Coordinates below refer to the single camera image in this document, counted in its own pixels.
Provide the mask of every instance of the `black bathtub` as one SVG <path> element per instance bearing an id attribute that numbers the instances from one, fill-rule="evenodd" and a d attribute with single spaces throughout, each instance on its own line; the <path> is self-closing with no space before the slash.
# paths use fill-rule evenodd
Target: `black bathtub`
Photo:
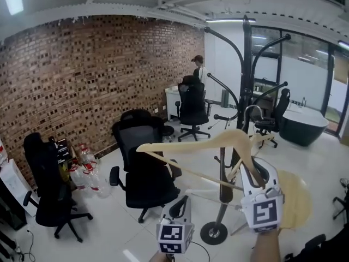
<path id="1" fill-rule="evenodd" d="M 328 121 L 319 111 L 302 108 L 303 113 L 287 110 L 280 125 L 280 136 L 300 146 L 309 146 L 326 129 Z"/>

